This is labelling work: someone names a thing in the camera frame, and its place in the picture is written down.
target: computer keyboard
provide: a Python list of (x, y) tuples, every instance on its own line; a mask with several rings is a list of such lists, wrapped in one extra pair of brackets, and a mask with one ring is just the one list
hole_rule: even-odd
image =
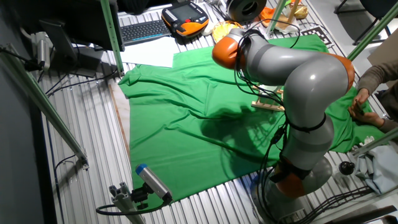
[(121, 27), (124, 45), (139, 44), (170, 35), (162, 20)]

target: screen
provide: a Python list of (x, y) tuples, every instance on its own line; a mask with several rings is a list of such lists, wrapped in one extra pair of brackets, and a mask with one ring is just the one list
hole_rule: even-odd
[(196, 10), (192, 9), (190, 6), (183, 6), (172, 9), (172, 14), (179, 19), (188, 19), (188, 18), (195, 18), (199, 16), (199, 13)]

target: metal grating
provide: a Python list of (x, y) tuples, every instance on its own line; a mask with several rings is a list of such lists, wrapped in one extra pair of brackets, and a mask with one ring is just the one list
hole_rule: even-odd
[[(303, 3), (308, 6), (309, 14), (301, 22), (314, 22), (323, 25), (322, 20), (317, 16), (311, 4), (307, 0), (303, 0)], [(269, 0), (267, 7), (276, 7), (276, 4), (276, 0)], [(200, 4), (200, 6), (206, 11), (212, 21), (217, 21), (217, 16), (208, 5)], [(139, 22), (158, 20), (160, 19), (161, 9), (162, 7), (155, 7), (139, 16), (120, 13), (120, 25), (128, 26)], [(310, 26), (312, 25), (301, 25), (302, 28)], [(276, 34), (271, 38), (290, 36)], [(178, 47), (181, 52), (184, 52), (213, 45), (213, 38), (208, 36), (194, 38), (186, 41), (185, 45), (178, 45)], [(338, 44), (329, 50), (333, 54), (345, 55), (338, 47)], [(115, 64), (113, 53), (105, 52), (103, 64), (101, 65), (102, 72), (97, 73), (96, 77), (103, 77), (111, 73), (110, 63)], [(132, 70), (135, 65), (124, 63), (123, 67), (126, 72)], [(51, 73), (44, 76), (40, 85), (44, 91), (47, 91), (63, 76), (64, 74)], [(117, 76), (108, 80), (108, 82), (118, 82), (120, 79), (121, 77)], [(91, 79), (68, 74), (59, 83), (59, 86), (87, 80)], [(124, 181), (128, 186), (132, 187), (129, 156), (123, 143), (121, 129), (107, 82), (98, 80), (97, 82), (66, 88), (51, 96), (50, 101), (77, 138), (77, 141), (85, 148), (90, 165), (88, 170), (82, 170), (79, 163), (76, 163), (75, 158), (69, 159), (60, 165), (57, 169), (60, 202), (55, 189), (54, 173), (52, 170), (50, 171), (53, 180), (53, 194), (58, 222), (63, 223), (60, 208), (62, 206), (65, 223), (129, 223), (125, 217), (107, 217), (95, 213), (96, 207), (111, 204), (111, 195), (108, 191), (110, 185), (117, 185)], [(375, 112), (380, 115), (385, 113), (377, 100), (373, 98), (370, 102)], [(51, 125), (49, 125), (49, 132), (45, 131), (45, 138), (50, 167), (58, 161), (73, 155), (72, 151)], [(332, 165), (339, 164), (341, 161), (349, 161), (349, 157), (346, 154), (337, 154), (335, 152), (329, 152), (326, 157)], [(254, 174), (250, 174), (234, 179), (173, 203), (162, 210), (145, 214), (143, 217), (146, 223), (262, 223), (263, 221), (259, 218), (249, 195), (249, 186), (254, 176)], [(330, 179), (321, 189), (306, 196), (308, 204), (305, 207), (305, 211), (300, 212), (298, 217), (304, 217), (311, 209), (328, 197), (362, 186), (364, 186), (364, 182), (355, 176), (349, 177), (342, 182)], [(365, 205), (365, 203), (351, 202), (345, 207), (340, 207), (338, 208), (340, 210), (338, 216), (362, 205)], [(327, 211), (319, 217), (325, 218), (323, 220), (318, 219), (317, 223), (327, 222), (336, 212), (337, 210)]]

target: green cloth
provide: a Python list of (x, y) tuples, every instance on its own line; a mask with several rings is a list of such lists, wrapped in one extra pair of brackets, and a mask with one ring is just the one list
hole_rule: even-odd
[[(294, 41), (270, 40), (284, 47)], [(316, 35), (301, 37), (295, 48), (327, 52)], [(142, 163), (170, 188), (174, 200), (258, 170), (284, 115), (252, 108), (257, 97), (236, 87), (233, 71), (214, 63), (212, 49), (175, 54), (173, 68), (138, 65), (119, 83), (130, 102), (134, 188), (143, 184), (134, 172)], [(377, 128), (352, 122), (347, 107), (355, 94), (351, 89), (326, 111), (335, 124), (334, 151), (346, 152), (367, 135), (382, 135)], [(369, 105), (364, 110), (370, 111)], [(269, 159), (278, 158), (273, 146)], [(161, 204), (156, 195), (148, 202), (150, 208)]]

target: sleeve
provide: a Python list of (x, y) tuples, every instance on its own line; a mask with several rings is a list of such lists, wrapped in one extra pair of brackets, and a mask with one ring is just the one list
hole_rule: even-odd
[(373, 65), (359, 80), (358, 90), (365, 88), (371, 95), (380, 84), (396, 79), (398, 79), (398, 61)]
[[(398, 128), (398, 123), (389, 119), (384, 119), (384, 124), (379, 128), (383, 133), (387, 133), (395, 128)], [(398, 143), (398, 138), (394, 138), (393, 141)]]

